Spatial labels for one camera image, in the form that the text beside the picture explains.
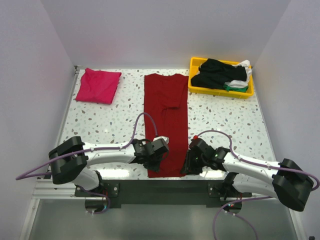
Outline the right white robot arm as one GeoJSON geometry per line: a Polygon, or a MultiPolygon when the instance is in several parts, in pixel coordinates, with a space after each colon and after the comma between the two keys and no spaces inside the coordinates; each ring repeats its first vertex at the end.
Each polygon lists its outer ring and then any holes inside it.
{"type": "Polygon", "coordinates": [[[313,188],[313,181],[292,160],[262,161],[245,159],[224,147],[213,148],[203,139],[191,141],[181,173],[198,175],[204,167],[227,173],[223,192],[259,194],[278,199],[286,207],[302,212],[313,188]]]}

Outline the dark red t shirt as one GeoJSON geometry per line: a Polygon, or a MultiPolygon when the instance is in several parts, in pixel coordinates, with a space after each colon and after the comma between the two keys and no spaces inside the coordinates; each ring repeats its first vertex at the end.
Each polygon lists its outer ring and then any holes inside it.
{"type": "Polygon", "coordinates": [[[169,138],[168,155],[159,170],[148,171],[149,178],[183,177],[181,173],[188,151],[188,77],[182,74],[144,77],[144,112],[157,128],[157,135],[169,138]]]}

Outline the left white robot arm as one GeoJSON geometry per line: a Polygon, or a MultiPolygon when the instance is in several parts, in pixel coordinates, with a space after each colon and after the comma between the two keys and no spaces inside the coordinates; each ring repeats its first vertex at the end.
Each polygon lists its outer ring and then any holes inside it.
{"type": "Polygon", "coordinates": [[[140,164],[154,172],[160,168],[164,154],[169,152],[169,138],[157,136],[152,141],[132,139],[119,144],[91,144],[74,136],[48,154],[52,182],[55,185],[74,183],[92,196],[104,190],[101,174],[89,166],[109,163],[140,164]]]}

